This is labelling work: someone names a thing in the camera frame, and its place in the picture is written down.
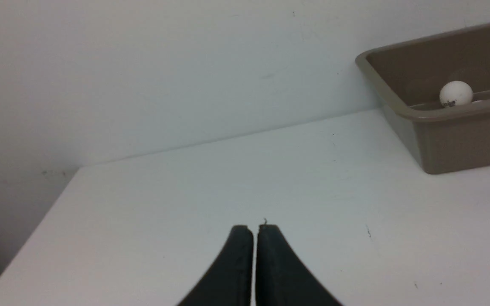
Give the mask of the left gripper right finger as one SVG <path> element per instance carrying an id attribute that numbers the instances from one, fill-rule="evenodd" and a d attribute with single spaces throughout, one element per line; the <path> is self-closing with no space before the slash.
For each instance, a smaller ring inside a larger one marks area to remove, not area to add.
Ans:
<path id="1" fill-rule="evenodd" d="M 257 234 L 257 306 L 340 306 L 292 250 L 277 225 L 261 224 Z"/>

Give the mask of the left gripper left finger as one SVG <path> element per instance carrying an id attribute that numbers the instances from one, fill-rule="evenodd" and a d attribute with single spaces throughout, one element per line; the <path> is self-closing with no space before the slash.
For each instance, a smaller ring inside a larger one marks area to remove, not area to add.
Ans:
<path id="1" fill-rule="evenodd" d="M 249 306 L 254 237 L 234 225 L 220 253 L 180 306 Z"/>

